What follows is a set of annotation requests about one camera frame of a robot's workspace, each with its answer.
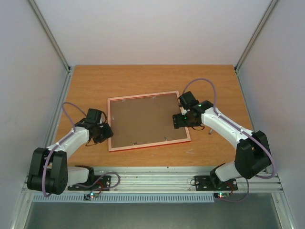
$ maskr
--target robotic arm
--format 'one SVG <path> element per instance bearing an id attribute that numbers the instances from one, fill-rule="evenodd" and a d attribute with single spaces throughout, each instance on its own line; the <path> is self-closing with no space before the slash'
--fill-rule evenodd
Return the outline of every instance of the robotic arm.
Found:
<path id="1" fill-rule="evenodd" d="M 91 139 L 98 144 L 112 136 L 113 132 L 106 120 L 102 122 L 102 111 L 89 109 L 86 118 L 76 123 L 75 129 L 73 128 L 60 141 L 34 151 L 27 181 L 28 189 L 42 191 L 44 183 L 46 192 L 61 194 L 67 186 L 92 180 L 94 172 L 90 167 L 68 167 L 67 160 L 81 145 Z M 45 162 L 52 150 L 54 152 L 44 178 Z"/>
<path id="2" fill-rule="evenodd" d="M 250 179 L 271 164 L 263 149 L 249 138 L 251 136 L 270 152 L 267 137 L 262 131 L 254 133 L 243 128 L 214 108 L 211 102 L 198 102 L 191 92 L 182 94 L 179 100 L 183 111 L 173 115 L 175 129 L 204 124 L 217 131 L 236 149 L 235 161 L 222 164 L 210 172 L 215 189 L 232 178 Z"/>

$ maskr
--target metal grille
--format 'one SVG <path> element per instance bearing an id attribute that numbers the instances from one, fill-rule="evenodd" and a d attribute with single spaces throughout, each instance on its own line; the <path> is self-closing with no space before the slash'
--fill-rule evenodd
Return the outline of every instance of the metal grille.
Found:
<path id="1" fill-rule="evenodd" d="M 96 203 L 213 203 L 211 193 L 193 193 L 193 194 L 170 194 L 170 193 L 152 193 L 152 194 L 101 194 L 92 200 L 85 200 L 83 193 L 63 193 L 59 196 L 52 195 L 45 198 L 42 194 L 34 195 L 33 202 L 96 202 Z"/>

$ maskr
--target wooden frame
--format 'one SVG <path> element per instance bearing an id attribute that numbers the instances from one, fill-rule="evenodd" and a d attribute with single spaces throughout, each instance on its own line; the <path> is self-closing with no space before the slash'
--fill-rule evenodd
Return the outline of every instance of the wooden frame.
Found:
<path id="1" fill-rule="evenodd" d="M 107 106 L 108 106 L 107 107 L 107 116 L 111 117 L 111 111 L 110 111 L 111 101 L 151 97 L 151 96 L 166 95 L 166 94 L 176 94 L 177 99 L 179 97 L 179 92 L 178 91 L 171 91 L 171 92 L 161 92 L 161 93 L 140 94 L 140 95 L 131 95 L 131 96 L 108 98 L 108 100 L 107 100 Z M 111 126 L 111 118 L 108 118 L 108 124 Z M 189 133 L 189 130 L 188 130 L 187 127 L 185 127 L 185 131 L 186 131 L 187 138 L 184 138 L 184 139 L 163 141 L 163 142 L 155 142 L 155 143 L 134 145 L 134 146 L 116 147 L 116 148 L 112 148 L 112 140 L 111 140 L 111 138 L 108 138 L 108 150 L 109 150 L 109 152 L 114 152 L 114 151 L 121 151 L 121 150 L 139 149 L 139 148 L 146 148 L 146 147 L 152 147 L 152 146 L 163 146 L 163 145 L 172 145 L 172 144 L 183 143 L 183 142 L 190 142 L 191 137 L 190 137 L 190 133 Z"/>

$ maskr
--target brown board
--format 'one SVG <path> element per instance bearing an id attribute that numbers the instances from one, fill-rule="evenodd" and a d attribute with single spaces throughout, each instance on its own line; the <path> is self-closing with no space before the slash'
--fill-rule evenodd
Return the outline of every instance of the brown board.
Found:
<path id="1" fill-rule="evenodd" d="M 170 145 L 191 141 L 187 128 L 174 129 L 172 116 L 180 113 L 178 91 L 108 99 L 108 123 L 114 133 L 111 151 Z"/>

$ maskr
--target white wall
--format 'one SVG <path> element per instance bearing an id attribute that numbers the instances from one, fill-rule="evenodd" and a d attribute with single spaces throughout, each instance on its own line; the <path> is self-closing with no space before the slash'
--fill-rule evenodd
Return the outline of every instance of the white wall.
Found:
<path id="1" fill-rule="evenodd" d="M 0 1 L 0 228 L 43 146 L 65 70 L 26 0 Z"/>
<path id="2" fill-rule="evenodd" d="M 70 65 L 236 64 L 269 0 L 36 0 Z"/>
<path id="3" fill-rule="evenodd" d="M 305 1 L 280 0 L 240 70 L 255 128 L 267 134 L 285 195 L 305 228 Z"/>

